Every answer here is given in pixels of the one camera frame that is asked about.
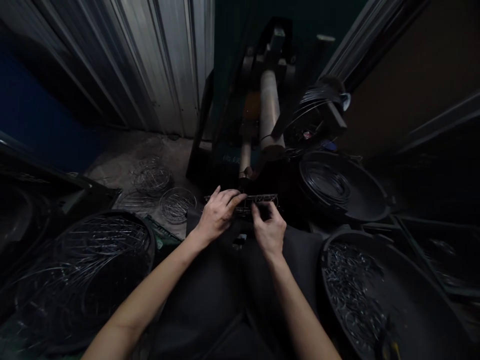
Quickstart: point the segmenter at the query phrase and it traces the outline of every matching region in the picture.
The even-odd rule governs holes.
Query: metal rod
[[[316,36],[315,44],[309,55],[308,61],[293,86],[293,92],[288,96],[289,101],[282,107],[280,116],[270,133],[273,139],[279,139],[288,124],[291,122],[295,110],[299,107],[300,100],[304,96],[309,85],[313,82],[313,77],[316,74],[320,61],[334,41],[335,38],[331,36]]]

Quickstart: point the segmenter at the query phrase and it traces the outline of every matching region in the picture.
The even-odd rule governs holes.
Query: left hand
[[[238,190],[216,188],[203,208],[200,221],[195,228],[197,236],[207,246],[230,226],[230,219],[238,204],[247,198]]]

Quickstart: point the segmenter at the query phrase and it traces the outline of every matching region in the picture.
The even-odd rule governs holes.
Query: concrete floor
[[[159,156],[161,163],[171,170],[174,187],[190,190],[196,197],[197,208],[201,207],[202,199],[199,189],[185,178],[192,148],[192,140],[179,138],[170,140],[165,135],[143,131],[109,130],[106,134],[107,149],[84,173],[108,188],[122,188],[125,195],[134,190],[132,184],[133,171],[142,159]],[[208,148],[209,143],[202,143]],[[186,223],[173,225],[168,223],[160,213],[160,199],[154,199],[155,209],[152,217],[165,228],[180,238],[185,238]]]

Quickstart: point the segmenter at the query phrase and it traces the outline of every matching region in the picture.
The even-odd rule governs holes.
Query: metal sheet
[[[194,136],[213,68],[214,0],[5,0],[0,19],[10,43],[48,52],[39,71],[55,62],[68,102],[81,94],[97,122]]]
[[[321,76],[330,74],[343,81],[347,79],[401,4],[402,0],[368,0]]]

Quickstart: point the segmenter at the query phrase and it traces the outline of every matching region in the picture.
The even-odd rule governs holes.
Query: cylindrical rod
[[[271,137],[280,115],[277,80],[272,70],[265,70],[260,78],[260,149],[267,161],[278,160],[285,152],[283,136]]]

